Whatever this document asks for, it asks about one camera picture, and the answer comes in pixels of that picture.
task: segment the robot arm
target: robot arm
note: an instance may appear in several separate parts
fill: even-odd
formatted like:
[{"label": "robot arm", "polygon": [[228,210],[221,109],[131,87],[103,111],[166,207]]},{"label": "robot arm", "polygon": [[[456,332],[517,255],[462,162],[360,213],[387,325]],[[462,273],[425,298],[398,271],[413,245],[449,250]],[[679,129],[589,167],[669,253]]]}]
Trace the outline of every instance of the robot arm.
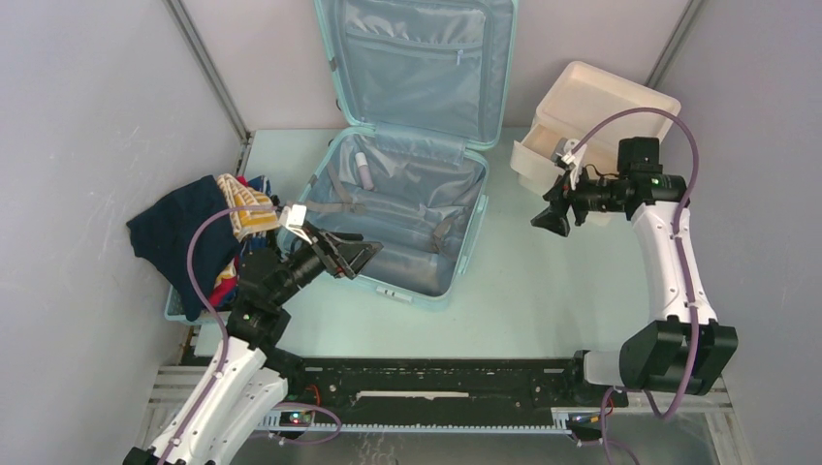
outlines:
[{"label": "robot arm", "polygon": [[222,370],[217,371],[226,340],[171,424],[148,450],[132,449],[124,465],[231,463],[263,417],[290,391],[304,388],[298,377],[301,359],[275,347],[291,320],[282,305],[323,271],[353,279],[382,249],[358,234],[313,228],[303,222],[304,209],[295,205],[280,219],[305,241],[289,260],[283,262],[271,248],[243,260]]},{"label": "robot arm", "polygon": [[[582,164],[579,159],[557,157],[555,162],[566,173],[544,196],[549,207],[531,224],[567,236],[568,209],[573,210],[577,226],[585,222],[589,211],[624,212],[633,225],[645,260],[649,324],[619,351],[585,353],[585,381],[591,385],[675,392],[691,344],[689,307],[694,306],[700,337],[685,392],[702,395],[711,389],[736,351],[737,334],[732,327],[717,323],[716,313],[706,298],[691,246],[688,208],[681,211],[679,234],[674,232],[685,181],[680,176],[663,174],[658,161],[659,140],[650,138],[624,139],[619,143],[618,174],[613,179],[590,179],[587,171],[575,170]],[[572,183],[577,173],[579,179]],[[681,240],[685,266],[677,250],[677,239]],[[684,269],[693,284],[692,299],[686,295]]]}]

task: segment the small white object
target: small white object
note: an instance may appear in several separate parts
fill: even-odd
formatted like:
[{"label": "small white object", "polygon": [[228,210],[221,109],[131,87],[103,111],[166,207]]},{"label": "small white object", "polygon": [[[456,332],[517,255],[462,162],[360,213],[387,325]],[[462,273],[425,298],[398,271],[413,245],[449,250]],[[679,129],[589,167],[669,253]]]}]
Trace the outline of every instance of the small white object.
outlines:
[{"label": "small white object", "polygon": [[565,142],[565,146],[562,147],[564,155],[562,155],[562,163],[571,167],[571,190],[577,190],[577,181],[580,180],[580,174],[583,172],[585,164],[583,163],[583,159],[585,158],[585,151],[587,150],[587,144],[580,147],[577,150],[577,153],[571,153],[571,150],[574,149],[575,146],[579,143],[576,139],[569,139]]},{"label": "small white object", "polygon": [[311,238],[302,230],[307,212],[308,208],[301,203],[286,206],[277,218],[277,224],[310,244],[312,243]]},{"label": "small white object", "polygon": [[365,158],[365,154],[357,152],[354,155],[354,161],[357,163],[357,170],[360,172],[360,182],[363,184],[363,189],[373,191],[374,181],[371,179],[371,170],[368,168],[368,159]]}]

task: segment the open suitcase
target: open suitcase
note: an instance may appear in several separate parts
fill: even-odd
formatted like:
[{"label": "open suitcase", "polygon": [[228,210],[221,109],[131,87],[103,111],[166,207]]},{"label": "open suitcase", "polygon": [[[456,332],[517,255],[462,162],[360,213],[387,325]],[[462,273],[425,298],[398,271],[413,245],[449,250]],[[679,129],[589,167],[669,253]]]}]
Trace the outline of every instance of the open suitcase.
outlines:
[{"label": "open suitcase", "polygon": [[[315,0],[339,103],[352,127],[299,198],[306,220],[384,249],[354,283],[447,304],[485,214],[516,0]],[[358,168],[367,160],[373,189]],[[283,250],[299,239],[283,232]]]}]

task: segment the table surface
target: table surface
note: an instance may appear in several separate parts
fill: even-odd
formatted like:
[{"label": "table surface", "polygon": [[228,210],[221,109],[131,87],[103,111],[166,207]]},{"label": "table surface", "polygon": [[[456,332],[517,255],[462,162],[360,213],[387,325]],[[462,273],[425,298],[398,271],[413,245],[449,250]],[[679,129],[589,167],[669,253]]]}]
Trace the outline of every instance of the table surface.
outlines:
[{"label": "table surface", "polygon": [[[258,131],[245,174],[265,174],[280,199],[296,199],[338,133]],[[513,141],[526,133],[506,128],[485,153],[488,211],[447,308],[418,308],[323,275],[286,304],[292,321],[278,347],[303,357],[569,357],[617,349],[644,327],[648,285],[624,216],[567,238],[530,226],[547,204],[509,167]],[[204,326],[196,353],[212,355],[218,338],[215,325]]]}]

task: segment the metal frame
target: metal frame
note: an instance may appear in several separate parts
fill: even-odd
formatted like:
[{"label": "metal frame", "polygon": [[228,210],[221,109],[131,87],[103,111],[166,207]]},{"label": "metal frame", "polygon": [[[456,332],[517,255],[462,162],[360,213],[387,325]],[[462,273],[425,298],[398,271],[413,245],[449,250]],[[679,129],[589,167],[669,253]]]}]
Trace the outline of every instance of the metal frame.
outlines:
[{"label": "metal frame", "polygon": [[194,26],[194,21],[191,19],[191,15],[189,15],[188,10],[186,10],[183,1],[163,1],[168,7],[169,13],[171,13],[174,22],[179,27],[183,39],[185,39],[185,42],[191,49],[191,52],[194,55],[195,60],[197,60],[197,64],[200,65],[200,69],[203,70],[205,80],[208,81],[208,84],[211,86],[211,89],[217,96],[217,100],[220,102],[220,105],[226,112],[229,121],[231,122],[235,132],[237,133],[237,137],[239,138],[240,143],[247,145],[249,140],[251,139],[251,135],[248,132],[248,128],[245,126],[245,122],[242,120],[242,116],[239,114],[237,105],[234,103],[234,100],[232,99],[231,94],[229,93],[228,87],[226,86],[223,79],[220,77],[220,74],[217,71],[217,67],[216,65],[214,65],[214,61],[208,54],[206,44],[200,37],[200,33],[197,32],[197,28]]},{"label": "metal frame", "polygon": [[662,83],[662,80],[668,74],[671,65],[674,64],[677,55],[680,53],[682,44],[693,29],[697,17],[708,3],[709,0],[689,0],[688,4],[685,5],[685,9],[682,11],[682,16],[680,16],[674,32],[671,33],[668,43],[662,48],[662,53],[659,54],[659,58],[656,60],[656,64],[653,65],[653,69],[650,70],[648,80],[646,80],[645,83],[646,87],[656,89]]}]

